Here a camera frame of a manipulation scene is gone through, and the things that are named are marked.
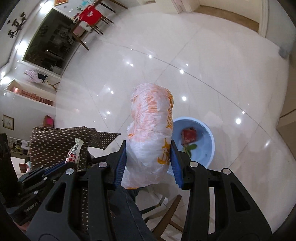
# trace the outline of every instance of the white marble floor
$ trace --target white marble floor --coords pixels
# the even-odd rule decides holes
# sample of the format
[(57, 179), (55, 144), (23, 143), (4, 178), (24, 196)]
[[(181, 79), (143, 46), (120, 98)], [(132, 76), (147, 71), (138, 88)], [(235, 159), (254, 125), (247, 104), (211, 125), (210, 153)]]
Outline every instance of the white marble floor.
[[(114, 25), (103, 36), (90, 34), (90, 51), (81, 46), (63, 75), (56, 127), (120, 132), (105, 151), (90, 150), (94, 156), (117, 151), (132, 122), (133, 87), (161, 85), (174, 96), (173, 118), (191, 116), (209, 126), (216, 145), (210, 168), (230, 167), (275, 231), (296, 200), (296, 162), (275, 130), (289, 65), (279, 48), (236, 23), (199, 13), (163, 14), (156, 4), (109, 17)], [(162, 195), (163, 208), (178, 193), (183, 196), (174, 217), (182, 225), (188, 192), (169, 175), (149, 190), (140, 192), (142, 208)], [(179, 237), (171, 229), (166, 235)]]

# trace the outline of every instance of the door frame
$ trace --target door frame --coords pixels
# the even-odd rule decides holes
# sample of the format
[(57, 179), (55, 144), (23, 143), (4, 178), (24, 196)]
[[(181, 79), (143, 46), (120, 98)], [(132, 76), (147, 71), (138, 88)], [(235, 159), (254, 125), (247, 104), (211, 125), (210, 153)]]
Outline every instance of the door frame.
[(268, 0), (261, 0), (261, 1), (262, 1), (262, 13), (260, 17), (258, 33), (261, 37), (266, 38), (268, 16), (269, 16), (269, 5), (268, 5)]

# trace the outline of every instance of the red chair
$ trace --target red chair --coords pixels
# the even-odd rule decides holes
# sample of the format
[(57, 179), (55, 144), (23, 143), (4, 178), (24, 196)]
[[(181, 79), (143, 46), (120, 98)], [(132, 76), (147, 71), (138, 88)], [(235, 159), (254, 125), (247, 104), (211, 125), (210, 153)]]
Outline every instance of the red chair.
[(97, 24), (100, 20), (109, 24), (107, 21), (113, 23), (110, 19), (103, 16), (94, 5), (88, 5), (85, 10), (82, 11), (78, 16), (78, 20), (86, 22), (96, 33), (100, 32), (103, 34)]

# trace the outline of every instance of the brown polka dot fabric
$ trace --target brown polka dot fabric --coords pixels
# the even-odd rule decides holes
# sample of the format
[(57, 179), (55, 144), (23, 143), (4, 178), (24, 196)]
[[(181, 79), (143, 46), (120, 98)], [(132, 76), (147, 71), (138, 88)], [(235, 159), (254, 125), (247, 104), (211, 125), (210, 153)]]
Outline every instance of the brown polka dot fabric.
[(88, 146), (105, 150), (119, 135), (118, 133), (97, 132), (95, 128), (89, 129), (85, 126), (67, 129), (34, 127), (29, 151), (32, 169), (42, 165), (52, 167), (65, 161), (69, 150), (75, 145), (75, 138), (84, 141), (78, 166), (78, 169), (83, 169), (86, 167)]

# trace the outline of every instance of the red and white checkered wrapper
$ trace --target red and white checkered wrapper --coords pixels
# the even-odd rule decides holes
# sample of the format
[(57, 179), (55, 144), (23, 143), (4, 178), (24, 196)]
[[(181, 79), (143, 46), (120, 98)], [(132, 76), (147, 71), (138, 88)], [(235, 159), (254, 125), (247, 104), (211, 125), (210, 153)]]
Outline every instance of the red and white checkered wrapper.
[(74, 162), (75, 164), (79, 163), (80, 149), (84, 141), (80, 140), (79, 138), (75, 138), (75, 143), (76, 144), (68, 152), (65, 163), (67, 162)]

